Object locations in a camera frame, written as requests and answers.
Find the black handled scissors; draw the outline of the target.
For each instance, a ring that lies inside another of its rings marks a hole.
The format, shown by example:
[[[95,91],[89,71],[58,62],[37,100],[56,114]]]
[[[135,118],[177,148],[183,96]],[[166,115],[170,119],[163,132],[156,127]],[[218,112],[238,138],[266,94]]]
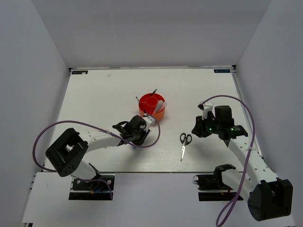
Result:
[[[180,161],[182,162],[183,158],[184,158],[185,151],[186,151],[186,146],[191,143],[192,136],[191,136],[191,134],[182,133],[180,135],[179,139],[180,139],[180,142],[182,144],[181,158],[180,158]]]

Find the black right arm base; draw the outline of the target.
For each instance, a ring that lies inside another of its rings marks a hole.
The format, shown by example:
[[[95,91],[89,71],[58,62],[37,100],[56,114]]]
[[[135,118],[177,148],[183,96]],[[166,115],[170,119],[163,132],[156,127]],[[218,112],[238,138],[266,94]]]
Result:
[[[231,187],[219,184],[214,175],[195,175],[193,181],[198,186],[199,201],[231,201],[236,195]]]

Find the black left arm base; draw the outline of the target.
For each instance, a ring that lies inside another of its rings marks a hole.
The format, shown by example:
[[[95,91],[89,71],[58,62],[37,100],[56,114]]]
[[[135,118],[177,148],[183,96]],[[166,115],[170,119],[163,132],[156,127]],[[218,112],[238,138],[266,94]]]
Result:
[[[114,193],[115,175],[101,175],[103,181],[82,182],[72,180],[69,200],[71,201],[111,201]]]

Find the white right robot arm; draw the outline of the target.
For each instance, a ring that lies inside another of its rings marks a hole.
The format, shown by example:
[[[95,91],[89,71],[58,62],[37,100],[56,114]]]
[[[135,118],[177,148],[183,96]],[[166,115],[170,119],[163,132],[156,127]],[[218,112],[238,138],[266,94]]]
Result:
[[[196,117],[192,134],[206,138],[218,135],[246,170],[240,196],[247,202],[249,211],[257,221],[289,216],[292,208],[293,186],[280,179],[250,146],[248,133],[235,125],[228,105],[213,107],[209,102],[199,104],[201,116]]]

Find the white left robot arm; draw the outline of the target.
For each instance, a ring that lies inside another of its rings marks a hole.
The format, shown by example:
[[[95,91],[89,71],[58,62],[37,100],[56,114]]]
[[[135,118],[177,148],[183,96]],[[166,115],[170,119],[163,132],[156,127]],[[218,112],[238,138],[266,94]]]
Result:
[[[108,147],[118,147],[130,142],[141,146],[150,132],[155,119],[150,116],[136,115],[129,122],[120,122],[113,126],[120,135],[115,137],[110,131],[77,132],[68,128],[47,149],[46,157],[61,177],[73,176],[84,180],[85,185],[94,189],[99,186],[100,174],[92,165],[82,159],[85,154]]]

